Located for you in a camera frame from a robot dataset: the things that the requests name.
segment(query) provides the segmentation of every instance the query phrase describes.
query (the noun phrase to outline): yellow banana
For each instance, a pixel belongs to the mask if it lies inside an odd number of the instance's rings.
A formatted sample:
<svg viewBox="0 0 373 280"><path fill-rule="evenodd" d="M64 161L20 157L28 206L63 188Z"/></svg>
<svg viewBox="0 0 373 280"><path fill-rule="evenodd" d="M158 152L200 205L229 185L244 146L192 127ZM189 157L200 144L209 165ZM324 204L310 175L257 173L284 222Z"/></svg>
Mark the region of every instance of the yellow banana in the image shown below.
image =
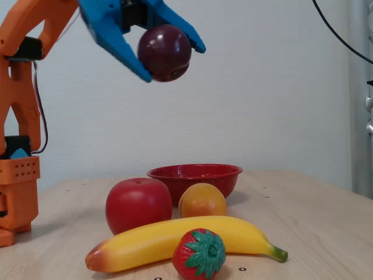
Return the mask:
<svg viewBox="0 0 373 280"><path fill-rule="evenodd" d="M86 257L87 268L118 272L173 257L181 237L204 228L217 233L226 253L264 254L285 262L287 252L272 245L255 225L229 216L167 220L120 233L97 245Z"/></svg>

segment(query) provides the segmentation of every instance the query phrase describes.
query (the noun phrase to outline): red strawberry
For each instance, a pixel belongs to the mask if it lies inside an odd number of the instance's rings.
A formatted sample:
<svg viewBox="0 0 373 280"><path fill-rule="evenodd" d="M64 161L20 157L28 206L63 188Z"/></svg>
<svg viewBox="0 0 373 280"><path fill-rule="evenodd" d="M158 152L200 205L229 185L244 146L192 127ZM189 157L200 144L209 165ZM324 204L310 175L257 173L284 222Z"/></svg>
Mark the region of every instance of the red strawberry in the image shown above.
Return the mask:
<svg viewBox="0 0 373 280"><path fill-rule="evenodd" d="M208 229L194 229L180 240L173 264L185 280L213 278L226 261L226 248L219 235Z"/></svg>

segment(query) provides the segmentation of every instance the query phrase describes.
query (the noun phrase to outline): table surface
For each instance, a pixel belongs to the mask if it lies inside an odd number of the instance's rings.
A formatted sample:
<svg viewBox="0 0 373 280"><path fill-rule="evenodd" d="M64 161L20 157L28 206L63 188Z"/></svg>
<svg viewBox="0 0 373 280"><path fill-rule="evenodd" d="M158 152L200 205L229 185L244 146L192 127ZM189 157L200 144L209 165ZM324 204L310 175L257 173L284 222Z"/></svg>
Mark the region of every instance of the table surface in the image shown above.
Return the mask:
<svg viewBox="0 0 373 280"><path fill-rule="evenodd" d="M118 274L86 268L86 254L111 237L105 199L122 179L67 181L40 193L33 230L0 248L0 279L180 279L170 261ZM215 279L372 279L372 200L298 172L246 171L227 203L230 216L259 226L289 258L228 255Z"/></svg>

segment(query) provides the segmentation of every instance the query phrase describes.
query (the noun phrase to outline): plum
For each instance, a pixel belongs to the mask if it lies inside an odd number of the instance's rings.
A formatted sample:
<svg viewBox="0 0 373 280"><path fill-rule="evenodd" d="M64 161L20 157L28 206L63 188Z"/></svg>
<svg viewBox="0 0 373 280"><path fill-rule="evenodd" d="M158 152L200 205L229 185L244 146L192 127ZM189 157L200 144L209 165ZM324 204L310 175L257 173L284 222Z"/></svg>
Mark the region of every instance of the plum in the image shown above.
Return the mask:
<svg viewBox="0 0 373 280"><path fill-rule="evenodd" d="M138 45L138 59L159 82L180 78L188 69L192 48L185 33L164 24L144 33Z"/></svg>

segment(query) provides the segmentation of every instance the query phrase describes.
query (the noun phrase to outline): banana tip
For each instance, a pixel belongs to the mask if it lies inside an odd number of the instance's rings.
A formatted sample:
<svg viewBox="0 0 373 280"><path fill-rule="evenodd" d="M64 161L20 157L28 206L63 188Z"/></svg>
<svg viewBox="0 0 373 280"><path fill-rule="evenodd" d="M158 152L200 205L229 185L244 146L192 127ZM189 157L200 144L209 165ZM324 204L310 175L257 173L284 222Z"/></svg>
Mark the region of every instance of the banana tip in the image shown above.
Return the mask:
<svg viewBox="0 0 373 280"><path fill-rule="evenodd" d="M287 261L288 253L276 246L273 246L273 255L275 259L277 259L280 263L284 263Z"/></svg>
<svg viewBox="0 0 373 280"><path fill-rule="evenodd" d="M86 266L89 270L104 272L105 255L101 248L102 243L93 248L86 256Z"/></svg>

